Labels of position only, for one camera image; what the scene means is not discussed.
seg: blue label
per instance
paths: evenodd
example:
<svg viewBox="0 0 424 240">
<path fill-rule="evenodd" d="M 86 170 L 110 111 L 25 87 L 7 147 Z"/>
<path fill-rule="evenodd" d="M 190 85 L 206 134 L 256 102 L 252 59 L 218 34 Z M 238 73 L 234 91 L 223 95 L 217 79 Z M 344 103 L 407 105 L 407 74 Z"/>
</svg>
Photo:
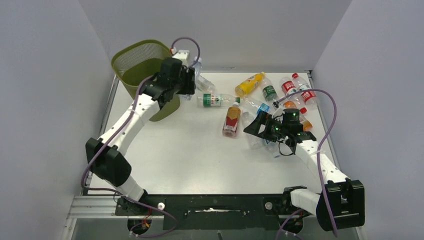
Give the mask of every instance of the blue label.
<svg viewBox="0 0 424 240">
<path fill-rule="evenodd" d="M 270 106 L 266 105 L 265 103 L 262 103 L 259 109 L 257 110 L 256 114 L 259 114 L 260 111 L 264 111 L 265 113 L 267 113 L 269 109 Z"/>
</svg>

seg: olive green basket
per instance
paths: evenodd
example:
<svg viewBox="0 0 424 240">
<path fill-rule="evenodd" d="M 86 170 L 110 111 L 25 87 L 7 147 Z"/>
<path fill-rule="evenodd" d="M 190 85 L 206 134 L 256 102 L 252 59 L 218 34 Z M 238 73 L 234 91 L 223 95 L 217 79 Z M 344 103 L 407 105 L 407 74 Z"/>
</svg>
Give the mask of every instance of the olive green basket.
<svg viewBox="0 0 424 240">
<path fill-rule="evenodd" d="M 148 76 L 159 72 L 165 58 L 172 57 L 170 49 L 158 40 L 148 39 L 137 42 L 112 57 L 113 71 L 122 81 L 132 99 L 136 96 L 138 85 Z M 150 118 L 157 122 L 178 109 L 180 98 L 176 95 L 163 108 Z"/>
</svg>

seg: screw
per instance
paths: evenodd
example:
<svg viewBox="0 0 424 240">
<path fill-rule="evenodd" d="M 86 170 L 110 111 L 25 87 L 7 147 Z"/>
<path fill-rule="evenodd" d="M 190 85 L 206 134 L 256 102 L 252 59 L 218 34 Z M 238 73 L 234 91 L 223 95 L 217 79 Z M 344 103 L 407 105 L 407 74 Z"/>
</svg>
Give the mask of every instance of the screw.
<svg viewBox="0 0 424 240">
<path fill-rule="evenodd" d="M 266 208 L 266 209 L 268 209 L 268 210 L 273 209 L 273 204 L 272 204 L 272 202 L 267 202 L 267 203 L 265 203 L 265 208 Z"/>
</svg>

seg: tabletop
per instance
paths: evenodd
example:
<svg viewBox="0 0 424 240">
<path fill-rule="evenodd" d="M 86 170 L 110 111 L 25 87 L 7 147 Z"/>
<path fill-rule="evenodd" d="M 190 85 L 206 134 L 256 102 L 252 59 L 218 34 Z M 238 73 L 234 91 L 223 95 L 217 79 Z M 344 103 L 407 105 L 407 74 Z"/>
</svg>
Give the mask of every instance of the tabletop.
<svg viewBox="0 0 424 240">
<path fill-rule="evenodd" d="M 235 95 L 234 88 L 254 73 L 211 72 L 201 75 L 213 82 L 219 93 Z M 267 73 L 278 96 L 282 77 L 292 73 Z M 308 80 L 306 73 L 299 76 Z M 132 177 L 149 194 L 280 194 L 286 187 L 306 186 L 321 192 L 321 186 L 307 166 L 296 156 L 273 158 L 264 148 L 251 150 L 246 133 L 240 128 L 235 138 L 222 134 L 227 108 L 197 107 L 196 95 L 181 99 L 180 107 L 158 122 L 149 121 L 137 134 L 125 155 Z M 261 89 L 249 97 L 265 101 Z M 121 117 L 132 99 L 119 82 L 110 109 L 106 129 Z M 308 109 L 310 130 L 317 141 L 325 134 L 318 109 Z M 328 141 L 322 150 L 331 161 Z M 93 175 L 90 186 L 110 188 Z M 88 194 L 110 194 L 89 191 Z"/>
</svg>

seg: white wall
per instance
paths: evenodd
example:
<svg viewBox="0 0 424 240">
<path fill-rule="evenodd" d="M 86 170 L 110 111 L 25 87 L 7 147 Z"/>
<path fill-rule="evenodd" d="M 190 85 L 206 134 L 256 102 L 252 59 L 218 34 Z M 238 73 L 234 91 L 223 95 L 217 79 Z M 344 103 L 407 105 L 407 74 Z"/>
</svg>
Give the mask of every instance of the white wall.
<svg viewBox="0 0 424 240">
<path fill-rule="evenodd" d="M 351 0 L 79 0 L 107 55 L 144 39 L 201 47 L 206 70 L 311 70 Z M 178 43 L 179 49 L 195 47 Z"/>
<path fill-rule="evenodd" d="M 0 239 L 60 238 L 109 60 L 77 0 L 0 2 Z"/>
<path fill-rule="evenodd" d="M 423 12 L 422 0 L 353 0 L 312 72 L 338 104 L 331 137 L 365 185 L 371 240 L 424 239 Z"/>
</svg>

